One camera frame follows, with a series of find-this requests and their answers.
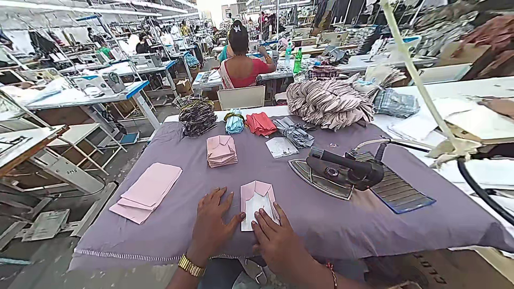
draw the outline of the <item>plastic water bottle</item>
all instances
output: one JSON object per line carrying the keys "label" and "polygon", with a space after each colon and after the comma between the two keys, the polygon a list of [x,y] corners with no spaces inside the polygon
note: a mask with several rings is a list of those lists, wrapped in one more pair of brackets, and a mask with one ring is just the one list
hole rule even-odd
{"label": "plastic water bottle", "polygon": [[291,50],[292,50],[292,46],[291,46],[291,42],[289,42],[289,44],[287,44],[287,48],[286,48],[286,66],[289,66],[289,59],[291,58]]}
{"label": "plastic water bottle", "polygon": [[302,69],[302,48],[298,48],[298,52],[296,52],[295,57],[295,68],[292,70],[294,74],[297,74]]}

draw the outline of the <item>hand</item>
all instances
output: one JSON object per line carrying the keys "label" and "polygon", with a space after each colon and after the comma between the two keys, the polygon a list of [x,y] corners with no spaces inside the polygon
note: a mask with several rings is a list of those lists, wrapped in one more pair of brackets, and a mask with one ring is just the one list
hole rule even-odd
{"label": "hand", "polygon": [[[291,228],[282,208],[277,203],[273,203],[273,206],[279,213],[280,225],[275,223],[263,209],[255,212],[258,224],[252,222],[252,228],[259,243],[253,246],[254,253],[260,252],[269,269],[284,278],[284,281],[308,284],[310,281],[306,280],[307,276],[323,268],[307,252],[300,237]],[[330,272],[327,273],[325,270],[318,275],[327,274]]]}
{"label": "hand", "polygon": [[259,45],[257,48],[257,51],[262,54],[262,56],[266,57],[268,55],[268,52],[266,51],[266,47]]}
{"label": "hand", "polygon": [[196,266],[205,267],[207,260],[232,237],[235,229],[246,217],[245,213],[241,212],[235,215],[228,225],[224,224],[222,216],[228,211],[234,198],[234,192],[231,192],[220,204],[220,199],[226,191],[227,187],[216,188],[198,203],[193,240],[186,253],[186,257]]}

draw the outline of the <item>finger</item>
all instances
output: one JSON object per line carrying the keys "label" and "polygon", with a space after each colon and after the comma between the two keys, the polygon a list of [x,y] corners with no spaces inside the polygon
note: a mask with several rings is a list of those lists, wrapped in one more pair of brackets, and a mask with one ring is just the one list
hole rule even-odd
{"label": "finger", "polygon": [[273,206],[275,207],[275,210],[277,210],[277,213],[280,216],[280,225],[285,228],[291,228],[291,224],[289,223],[289,220],[287,219],[284,210],[282,210],[282,208],[276,202],[273,202]]}
{"label": "finger", "polygon": [[227,187],[221,188],[218,191],[212,194],[212,201],[219,205],[219,200],[222,198],[222,195],[227,191]]}
{"label": "finger", "polygon": [[223,202],[223,204],[221,205],[222,207],[222,210],[223,210],[223,214],[226,213],[228,211],[228,209],[230,208],[230,205],[232,205],[232,200],[234,199],[234,192],[231,192],[227,199]]}
{"label": "finger", "polygon": [[256,221],[252,221],[252,229],[259,244],[267,244],[269,242],[268,237],[266,236],[266,234],[264,234],[264,232],[262,232],[261,227],[259,226],[259,224],[257,224]]}
{"label": "finger", "polygon": [[241,212],[237,215],[235,215],[231,220],[230,223],[228,223],[227,227],[230,232],[230,235],[233,235],[239,224],[246,218],[246,214],[244,212]]}
{"label": "finger", "polygon": [[261,246],[259,244],[255,244],[252,246],[252,252],[255,254],[255,255],[260,255],[261,254]]}
{"label": "finger", "polygon": [[278,232],[280,230],[280,226],[271,219],[264,209],[259,209],[259,213],[273,231]]}
{"label": "finger", "polygon": [[257,220],[257,223],[259,223],[259,226],[261,227],[261,229],[264,232],[264,234],[266,234],[266,236],[268,236],[268,239],[271,240],[271,238],[273,236],[273,233],[275,233],[275,231],[273,231],[273,229],[271,229],[268,226],[268,224],[262,218],[262,216],[261,216],[261,214],[259,214],[259,212],[255,212],[255,219]]}
{"label": "finger", "polygon": [[200,202],[198,202],[197,210],[200,210],[204,206],[205,200],[207,199],[208,196],[209,196],[209,194],[205,194],[205,196],[203,198],[201,198]]}
{"label": "finger", "polygon": [[214,194],[219,191],[219,188],[214,188],[211,193],[209,194],[209,200],[212,200],[212,197],[214,196]]}

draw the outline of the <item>red fabric bundle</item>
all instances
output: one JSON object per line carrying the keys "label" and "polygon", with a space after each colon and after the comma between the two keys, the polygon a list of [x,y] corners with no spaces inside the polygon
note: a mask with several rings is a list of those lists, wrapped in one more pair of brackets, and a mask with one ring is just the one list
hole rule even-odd
{"label": "red fabric bundle", "polygon": [[263,112],[259,114],[247,115],[246,122],[252,134],[266,136],[277,131],[275,124]]}

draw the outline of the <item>green bottle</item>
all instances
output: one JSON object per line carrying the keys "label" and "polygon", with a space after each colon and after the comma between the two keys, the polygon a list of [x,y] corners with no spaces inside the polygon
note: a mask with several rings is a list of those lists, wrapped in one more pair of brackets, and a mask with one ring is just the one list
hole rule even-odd
{"label": "green bottle", "polygon": [[292,70],[294,74],[297,74],[302,69],[302,48],[298,48],[298,52],[296,52],[295,57],[295,68]]}

